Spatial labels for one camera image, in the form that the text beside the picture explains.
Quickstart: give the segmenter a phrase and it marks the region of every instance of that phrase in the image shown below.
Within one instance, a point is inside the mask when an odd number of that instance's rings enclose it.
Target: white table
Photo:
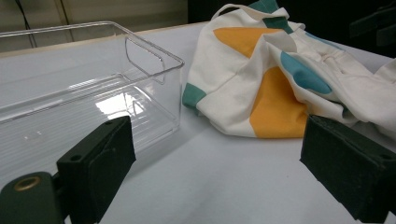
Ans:
[[[183,84],[203,25],[142,34],[185,61]],[[390,61],[346,48],[373,72]],[[180,130],[138,158],[101,223],[359,223],[299,162],[301,147],[224,135],[182,107]]]

